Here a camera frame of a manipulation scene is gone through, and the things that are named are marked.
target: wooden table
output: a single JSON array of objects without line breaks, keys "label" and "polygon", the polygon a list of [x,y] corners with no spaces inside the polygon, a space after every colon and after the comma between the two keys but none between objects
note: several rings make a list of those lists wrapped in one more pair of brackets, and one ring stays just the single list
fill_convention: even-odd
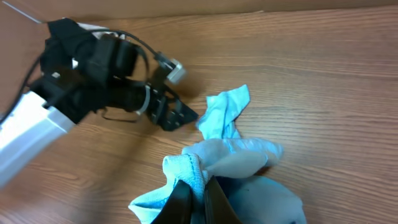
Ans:
[{"label": "wooden table", "polygon": [[[302,198],[309,223],[397,222],[398,7],[94,23],[180,60],[189,76],[175,89],[200,115],[205,96],[248,84],[237,128],[285,146],[265,175]],[[91,114],[0,193],[0,223],[138,223],[129,202],[198,141],[192,124],[165,133]]]}]

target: black cable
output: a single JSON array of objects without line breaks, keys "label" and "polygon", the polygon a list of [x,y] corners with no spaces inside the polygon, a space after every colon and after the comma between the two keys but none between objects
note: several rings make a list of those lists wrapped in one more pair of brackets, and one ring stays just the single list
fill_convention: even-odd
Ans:
[{"label": "black cable", "polygon": [[[27,72],[24,81],[21,84],[21,87],[19,88],[19,91],[17,92],[16,97],[14,98],[14,101],[11,103],[10,107],[8,108],[8,110],[5,112],[4,116],[0,119],[0,126],[3,124],[3,122],[8,118],[8,116],[12,113],[12,111],[14,110],[14,108],[18,105],[19,100],[21,99],[21,96],[24,92],[24,88],[27,86],[28,81],[30,79],[30,77],[32,76],[34,70],[36,69],[37,65],[40,63],[40,59],[43,57],[43,55],[52,47],[61,44],[61,40],[67,40],[67,39],[71,39],[74,37],[78,37],[81,35],[85,35],[85,34],[91,34],[94,32],[115,32],[115,33],[120,33],[120,34],[124,34],[134,40],[136,40],[137,42],[139,42],[140,44],[142,44],[145,48],[147,48],[152,54],[154,54],[155,56],[158,55],[158,53],[149,45],[147,45],[144,41],[142,41],[140,38],[136,37],[135,35],[132,35],[128,32],[122,31],[122,30],[111,30],[111,29],[94,29],[94,30],[88,30],[87,32],[83,32],[81,34],[76,34],[76,35],[71,35],[69,37],[57,40],[56,42],[50,44],[47,47],[47,50],[44,50],[34,61],[34,63],[32,64],[32,66],[30,67],[29,71]],[[145,66],[146,66],[146,81],[149,77],[149,62],[148,62],[148,58],[146,57],[145,52],[142,50],[142,52],[139,52],[142,56],[142,58],[145,61]]]}]

